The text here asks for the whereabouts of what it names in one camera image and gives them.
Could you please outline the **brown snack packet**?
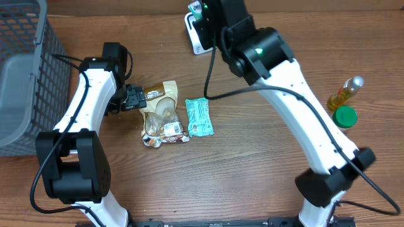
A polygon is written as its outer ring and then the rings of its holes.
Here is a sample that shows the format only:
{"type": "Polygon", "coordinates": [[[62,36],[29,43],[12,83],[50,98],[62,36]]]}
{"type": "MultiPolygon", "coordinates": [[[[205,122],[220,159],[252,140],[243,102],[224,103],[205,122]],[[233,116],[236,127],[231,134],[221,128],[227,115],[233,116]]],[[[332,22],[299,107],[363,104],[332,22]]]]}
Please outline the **brown snack packet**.
{"type": "Polygon", "coordinates": [[[164,81],[145,90],[146,107],[139,109],[143,116],[142,141],[145,146],[159,148],[163,143],[187,143],[176,112],[178,88],[175,81],[164,81]]]}

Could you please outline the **light blue wipes pack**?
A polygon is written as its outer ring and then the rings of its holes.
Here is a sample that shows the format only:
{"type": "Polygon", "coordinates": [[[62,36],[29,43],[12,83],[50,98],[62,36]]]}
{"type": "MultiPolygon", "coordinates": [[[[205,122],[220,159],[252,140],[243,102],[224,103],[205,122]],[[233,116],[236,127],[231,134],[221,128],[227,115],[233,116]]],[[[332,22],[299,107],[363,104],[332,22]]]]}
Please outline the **light blue wipes pack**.
{"type": "Polygon", "coordinates": [[[205,98],[186,100],[189,136],[203,137],[214,135],[210,119],[209,102],[205,98]]]}

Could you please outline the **yellow bottle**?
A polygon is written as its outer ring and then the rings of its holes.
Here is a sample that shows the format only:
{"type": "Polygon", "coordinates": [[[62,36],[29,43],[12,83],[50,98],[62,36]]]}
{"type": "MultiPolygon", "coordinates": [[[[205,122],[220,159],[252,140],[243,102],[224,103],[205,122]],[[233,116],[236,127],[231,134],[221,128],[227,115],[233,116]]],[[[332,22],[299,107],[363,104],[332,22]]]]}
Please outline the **yellow bottle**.
{"type": "Polygon", "coordinates": [[[343,106],[349,99],[355,96],[358,91],[363,87],[364,79],[361,76],[355,76],[348,79],[344,85],[334,94],[331,95],[327,107],[332,111],[337,110],[343,106]]]}

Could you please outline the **green lid jar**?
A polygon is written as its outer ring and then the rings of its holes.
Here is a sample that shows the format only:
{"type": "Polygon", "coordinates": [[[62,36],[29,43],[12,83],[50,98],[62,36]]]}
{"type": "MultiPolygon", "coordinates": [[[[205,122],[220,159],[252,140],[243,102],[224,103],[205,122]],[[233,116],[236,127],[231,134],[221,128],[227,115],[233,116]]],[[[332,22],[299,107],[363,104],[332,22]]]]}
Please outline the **green lid jar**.
{"type": "Polygon", "coordinates": [[[355,109],[349,106],[342,106],[333,112],[333,122],[343,130],[353,127],[358,121],[355,109]]]}

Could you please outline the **teal tissue pack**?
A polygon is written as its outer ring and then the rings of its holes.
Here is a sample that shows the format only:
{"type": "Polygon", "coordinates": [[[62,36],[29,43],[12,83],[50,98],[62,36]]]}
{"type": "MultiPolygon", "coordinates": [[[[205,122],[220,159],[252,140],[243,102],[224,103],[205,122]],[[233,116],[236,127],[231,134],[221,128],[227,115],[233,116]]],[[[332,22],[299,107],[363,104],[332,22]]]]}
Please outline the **teal tissue pack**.
{"type": "Polygon", "coordinates": [[[203,7],[202,7],[200,0],[193,1],[187,7],[190,10],[190,12],[192,13],[192,15],[194,16],[196,21],[202,19],[203,7]]]}

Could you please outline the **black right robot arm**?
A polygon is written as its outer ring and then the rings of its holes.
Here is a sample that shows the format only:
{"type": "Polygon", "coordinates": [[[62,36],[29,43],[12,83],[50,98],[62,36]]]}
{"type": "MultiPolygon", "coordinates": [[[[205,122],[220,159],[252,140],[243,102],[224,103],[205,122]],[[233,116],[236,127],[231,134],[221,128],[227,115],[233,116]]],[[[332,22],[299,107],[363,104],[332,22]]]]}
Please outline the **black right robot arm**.
{"type": "Polygon", "coordinates": [[[376,159],[333,123],[306,83],[290,46],[272,27],[257,28],[243,1],[196,1],[193,23],[201,45],[219,50],[248,91],[260,93],[302,147],[309,168],[295,179],[304,197],[294,218],[270,218],[270,226],[354,226],[335,215],[354,180],[376,159]]]}

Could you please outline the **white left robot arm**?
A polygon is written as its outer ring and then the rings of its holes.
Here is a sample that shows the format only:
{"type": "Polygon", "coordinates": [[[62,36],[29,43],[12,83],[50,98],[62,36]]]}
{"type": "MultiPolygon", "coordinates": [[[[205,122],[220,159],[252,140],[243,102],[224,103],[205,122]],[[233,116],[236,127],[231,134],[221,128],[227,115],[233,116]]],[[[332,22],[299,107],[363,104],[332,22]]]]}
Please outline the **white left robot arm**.
{"type": "Polygon", "coordinates": [[[110,190],[110,165],[98,137],[108,114],[146,107],[143,88],[126,82],[133,57],[119,42],[106,42],[101,57],[86,57],[76,69],[79,83],[66,113],[35,140],[40,167],[31,206],[43,214],[80,210],[92,226],[133,226],[110,190]]]}

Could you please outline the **white barcode scanner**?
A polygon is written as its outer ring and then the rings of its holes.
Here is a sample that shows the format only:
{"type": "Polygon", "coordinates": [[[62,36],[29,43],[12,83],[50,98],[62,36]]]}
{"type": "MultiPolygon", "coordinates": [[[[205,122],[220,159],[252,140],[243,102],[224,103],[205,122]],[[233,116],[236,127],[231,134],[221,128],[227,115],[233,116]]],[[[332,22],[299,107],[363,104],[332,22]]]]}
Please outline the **white barcode scanner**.
{"type": "Polygon", "coordinates": [[[211,52],[213,49],[204,49],[201,45],[201,42],[199,40],[198,34],[196,32],[195,27],[193,26],[193,22],[196,21],[195,17],[191,12],[188,12],[185,17],[184,17],[184,22],[187,30],[187,34],[189,36],[192,48],[193,48],[193,53],[194,55],[201,55],[207,52],[211,52]]]}

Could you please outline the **dark grey plastic basket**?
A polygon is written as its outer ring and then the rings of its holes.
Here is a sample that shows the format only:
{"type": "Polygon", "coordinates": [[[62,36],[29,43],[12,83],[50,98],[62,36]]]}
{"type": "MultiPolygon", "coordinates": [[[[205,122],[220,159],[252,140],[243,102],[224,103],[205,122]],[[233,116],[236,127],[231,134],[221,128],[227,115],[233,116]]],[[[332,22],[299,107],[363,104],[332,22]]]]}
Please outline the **dark grey plastic basket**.
{"type": "Polygon", "coordinates": [[[1,1],[1,156],[35,154],[35,139],[63,117],[71,68],[42,0],[1,1]]]}

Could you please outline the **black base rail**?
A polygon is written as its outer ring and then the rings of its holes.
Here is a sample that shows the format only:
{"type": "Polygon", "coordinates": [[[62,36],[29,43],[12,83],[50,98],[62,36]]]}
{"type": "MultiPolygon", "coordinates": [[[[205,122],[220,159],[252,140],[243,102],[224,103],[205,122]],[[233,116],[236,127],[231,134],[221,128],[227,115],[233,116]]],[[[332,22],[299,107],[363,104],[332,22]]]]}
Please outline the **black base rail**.
{"type": "MultiPolygon", "coordinates": [[[[76,227],[95,226],[90,223],[76,223],[76,227]]],[[[270,218],[268,220],[242,220],[242,221],[210,221],[210,222],[174,222],[164,223],[162,221],[137,221],[132,222],[129,226],[134,227],[297,227],[298,218],[270,218]]],[[[354,218],[338,218],[335,217],[332,227],[356,227],[354,218]]]]}

